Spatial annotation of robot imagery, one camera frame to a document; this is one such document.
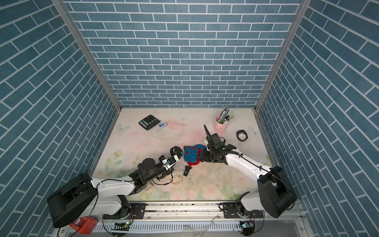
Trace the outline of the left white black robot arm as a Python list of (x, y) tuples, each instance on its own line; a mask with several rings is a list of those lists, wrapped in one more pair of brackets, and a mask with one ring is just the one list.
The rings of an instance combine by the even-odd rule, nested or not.
[(131, 209), (126, 197), (141, 192), (155, 178), (171, 175), (181, 156), (161, 156), (158, 161), (146, 158), (133, 173), (120, 179), (91, 178), (88, 173), (78, 175), (47, 198), (54, 228), (65, 227), (91, 215), (106, 214), (121, 218), (121, 212)]

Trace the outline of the red blue towel cloth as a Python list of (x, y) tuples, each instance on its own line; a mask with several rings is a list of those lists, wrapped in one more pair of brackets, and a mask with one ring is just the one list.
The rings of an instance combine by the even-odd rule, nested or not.
[(202, 144), (194, 146), (184, 146), (183, 158), (189, 166), (196, 166), (200, 163), (200, 153), (206, 147)]

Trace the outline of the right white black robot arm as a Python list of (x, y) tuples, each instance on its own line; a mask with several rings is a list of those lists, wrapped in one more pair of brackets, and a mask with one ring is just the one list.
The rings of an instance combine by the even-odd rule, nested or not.
[(265, 211), (278, 218), (290, 209), (297, 199), (286, 172), (279, 166), (265, 166), (239, 151), (234, 145), (226, 145), (217, 133), (210, 134), (207, 127), (206, 148), (200, 152), (199, 160), (206, 163), (224, 163), (244, 173), (258, 185), (258, 193), (245, 192), (236, 199), (235, 210), (242, 216), (252, 211)]

